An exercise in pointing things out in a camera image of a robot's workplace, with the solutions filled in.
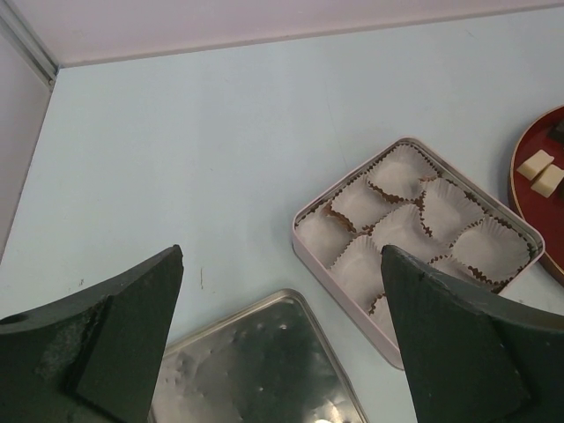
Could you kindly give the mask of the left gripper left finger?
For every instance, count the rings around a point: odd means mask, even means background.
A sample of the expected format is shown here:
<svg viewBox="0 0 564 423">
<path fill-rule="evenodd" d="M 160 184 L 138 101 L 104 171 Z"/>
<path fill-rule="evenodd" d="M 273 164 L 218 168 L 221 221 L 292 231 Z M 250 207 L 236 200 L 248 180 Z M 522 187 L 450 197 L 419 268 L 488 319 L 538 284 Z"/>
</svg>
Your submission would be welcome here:
<svg viewBox="0 0 564 423">
<path fill-rule="evenodd" d="M 174 245 L 1 321 L 3 422 L 145 422 L 182 285 Z"/>
</svg>

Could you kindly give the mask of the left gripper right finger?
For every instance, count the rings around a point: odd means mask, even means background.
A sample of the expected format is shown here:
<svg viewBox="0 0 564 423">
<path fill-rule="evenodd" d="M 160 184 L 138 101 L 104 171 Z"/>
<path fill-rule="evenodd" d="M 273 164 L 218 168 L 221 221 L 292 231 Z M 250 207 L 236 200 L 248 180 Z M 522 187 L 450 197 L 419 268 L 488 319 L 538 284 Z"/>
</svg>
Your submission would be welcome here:
<svg viewBox="0 0 564 423">
<path fill-rule="evenodd" d="M 382 280 L 419 422 L 561 422 L 563 317 L 382 249 Z"/>
</svg>

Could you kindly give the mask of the red round plate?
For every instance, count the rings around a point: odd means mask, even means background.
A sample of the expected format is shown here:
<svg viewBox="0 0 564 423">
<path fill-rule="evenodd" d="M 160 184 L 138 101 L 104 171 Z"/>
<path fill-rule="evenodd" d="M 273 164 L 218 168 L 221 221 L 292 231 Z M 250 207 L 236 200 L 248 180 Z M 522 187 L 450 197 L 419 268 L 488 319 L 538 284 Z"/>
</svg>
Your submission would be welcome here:
<svg viewBox="0 0 564 423">
<path fill-rule="evenodd" d="M 540 150 L 554 157 L 556 167 L 563 167 L 563 140 L 550 135 L 561 122 L 563 107 L 559 106 L 532 123 L 516 143 L 508 174 L 510 208 L 543 237 L 545 252 L 540 263 L 559 284 L 563 283 L 563 186 L 559 185 L 552 195 L 544 197 L 531 188 L 533 182 L 517 169 Z"/>
</svg>

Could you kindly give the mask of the pink chocolate tin box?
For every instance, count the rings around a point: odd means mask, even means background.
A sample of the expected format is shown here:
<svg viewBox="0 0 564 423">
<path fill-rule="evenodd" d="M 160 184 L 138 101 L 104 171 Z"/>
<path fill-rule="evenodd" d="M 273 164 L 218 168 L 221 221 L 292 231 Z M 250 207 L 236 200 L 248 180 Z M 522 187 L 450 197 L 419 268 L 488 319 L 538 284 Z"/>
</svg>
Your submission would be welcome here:
<svg viewBox="0 0 564 423">
<path fill-rule="evenodd" d="M 393 367 L 402 359 L 382 282 L 385 246 L 493 293 L 545 250 L 536 229 L 412 137 L 306 205 L 292 238 L 299 259 Z"/>
</svg>

